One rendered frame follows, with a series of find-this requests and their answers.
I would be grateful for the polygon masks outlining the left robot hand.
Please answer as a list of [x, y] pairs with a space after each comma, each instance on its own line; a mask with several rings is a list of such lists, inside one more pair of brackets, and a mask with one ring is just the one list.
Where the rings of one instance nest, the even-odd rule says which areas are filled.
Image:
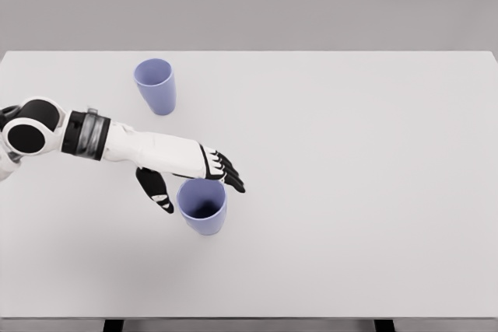
[[146, 195], [165, 212], [174, 205], [162, 175], [184, 179], [216, 180], [244, 193], [244, 182], [231, 161], [220, 151], [201, 143], [172, 135], [158, 135], [140, 149], [135, 177]]

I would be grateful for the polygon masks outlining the lavender plastic cup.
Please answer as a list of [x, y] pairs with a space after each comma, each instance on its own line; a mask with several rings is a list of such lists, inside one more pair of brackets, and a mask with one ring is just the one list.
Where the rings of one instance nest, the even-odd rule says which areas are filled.
[[154, 114], [165, 116], [174, 111], [177, 91], [174, 70], [168, 61], [144, 60], [137, 65], [133, 76], [142, 98]]
[[177, 192], [177, 204], [186, 223], [197, 233], [211, 236], [223, 227], [227, 194], [219, 181], [186, 180]]

